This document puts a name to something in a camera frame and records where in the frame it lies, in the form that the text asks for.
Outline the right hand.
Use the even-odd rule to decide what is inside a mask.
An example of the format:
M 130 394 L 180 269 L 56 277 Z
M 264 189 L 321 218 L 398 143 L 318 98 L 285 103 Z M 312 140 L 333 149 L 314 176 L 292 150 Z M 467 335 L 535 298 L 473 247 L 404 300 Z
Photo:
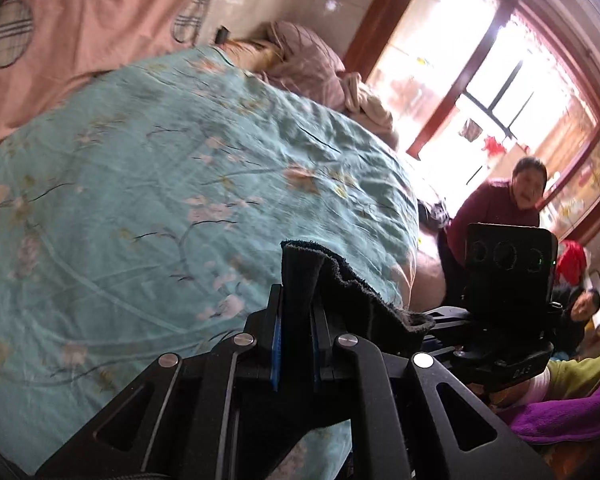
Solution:
M 469 384 L 468 388 L 476 396 L 482 396 L 492 411 L 504 411 L 543 401 L 550 388 L 550 370 L 546 368 L 541 374 L 499 392 L 487 393 L 486 388 L 477 384 Z

